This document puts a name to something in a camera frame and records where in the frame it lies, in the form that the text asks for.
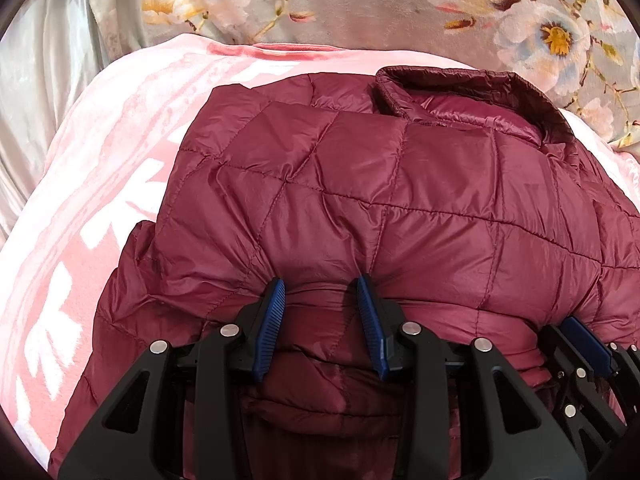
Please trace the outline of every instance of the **blue gripper pad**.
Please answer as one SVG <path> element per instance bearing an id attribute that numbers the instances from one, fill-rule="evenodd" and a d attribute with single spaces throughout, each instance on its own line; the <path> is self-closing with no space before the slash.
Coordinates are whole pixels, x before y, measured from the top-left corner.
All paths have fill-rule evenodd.
<path id="1" fill-rule="evenodd" d="M 252 368 L 254 381 L 262 381 L 265 373 L 269 371 L 271 357 L 276 348 L 276 339 L 282 323 L 284 314 L 284 282 L 278 280 L 271 296 L 265 298 L 268 301 L 267 309 L 262 320 L 262 325 L 255 339 L 255 360 Z"/>
<path id="2" fill-rule="evenodd" d="M 364 337 L 367 340 L 371 365 L 378 372 L 381 380 L 384 380 L 389 372 L 386 362 L 385 333 L 380 324 L 378 310 L 374 297 L 364 276 L 358 278 L 358 310 L 364 328 Z"/>
<path id="3" fill-rule="evenodd" d="M 567 317 L 560 325 L 560 332 L 591 365 L 597 377 L 606 379 L 614 372 L 611 352 L 580 320 Z"/>

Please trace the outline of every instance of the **pink fleece blanket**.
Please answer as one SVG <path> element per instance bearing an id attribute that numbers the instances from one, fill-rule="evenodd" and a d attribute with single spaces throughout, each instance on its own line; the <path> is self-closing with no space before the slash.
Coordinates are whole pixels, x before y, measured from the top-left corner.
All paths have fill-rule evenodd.
<path id="1" fill-rule="evenodd" d="M 42 465 L 91 353 L 95 305 L 133 226 L 155 220 L 187 127 L 214 86 L 407 64 L 418 52 L 228 46 L 183 35 L 107 67 L 54 138 L 47 173 L 0 252 L 0 404 Z M 639 166 L 567 113 L 576 136 L 640 208 Z"/>

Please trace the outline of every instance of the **black plastic frame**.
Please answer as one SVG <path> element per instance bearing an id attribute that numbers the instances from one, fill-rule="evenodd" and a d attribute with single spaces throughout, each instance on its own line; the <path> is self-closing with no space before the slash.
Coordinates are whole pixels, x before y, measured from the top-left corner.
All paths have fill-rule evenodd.
<path id="1" fill-rule="evenodd" d="M 380 327 L 365 329 L 369 347 L 386 339 L 383 358 L 395 371 L 379 377 L 407 385 L 393 480 L 449 478 L 452 381 L 460 413 L 462 475 L 456 480 L 586 480 L 560 425 L 489 340 L 450 343 L 407 322 L 398 303 L 376 294 L 368 274 L 358 279 L 358 309 L 363 328 L 368 322 Z M 375 351 L 372 361 L 377 358 Z"/>
<path id="2" fill-rule="evenodd" d="M 25 0 L 0 0 L 0 39 Z M 635 30 L 640 34 L 640 0 L 618 0 Z M 625 449 L 617 449 L 619 469 L 616 477 L 631 478 L 640 471 L 640 424 L 633 425 Z M 0 478 L 12 480 L 50 480 L 31 453 L 16 435 L 0 406 Z"/>

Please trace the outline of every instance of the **jacket collar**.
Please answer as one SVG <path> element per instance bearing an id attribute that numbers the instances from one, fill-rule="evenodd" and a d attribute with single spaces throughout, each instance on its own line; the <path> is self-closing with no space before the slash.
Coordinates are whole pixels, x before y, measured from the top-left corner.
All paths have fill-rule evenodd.
<path id="1" fill-rule="evenodd" d="M 409 121 L 430 118 L 408 92 L 419 89 L 456 94 L 511 110 L 535 126 L 542 144 L 574 139 L 569 124 L 551 101 L 513 72 L 387 66 L 378 70 L 376 87 L 393 113 Z"/>

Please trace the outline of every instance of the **bed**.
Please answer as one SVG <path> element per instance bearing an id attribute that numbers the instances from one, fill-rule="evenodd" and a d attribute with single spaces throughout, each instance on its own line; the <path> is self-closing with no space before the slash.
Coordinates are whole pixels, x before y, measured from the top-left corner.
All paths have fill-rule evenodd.
<path id="1" fill-rule="evenodd" d="M 514 52 L 530 35 L 517 43 L 508 25 L 538 12 L 549 50 L 575 56 L 529 78 L 640 210 L 637 0 L 510 0 L 492 14 L 470 0 L 339 0 L 344 12 L 329 19 L 335 1 L 2 0 L 0 405 L 34 468 L 90 354 L 104 282 L 135 223 L 155 219 L 212 86 L 390 64 L 527 75 L 529 58 Z M 509 22 L 525 4 L 533 14 Z M 588 46 L 576 54 L 580 29 L 559 20 L 582 9 Z"/>

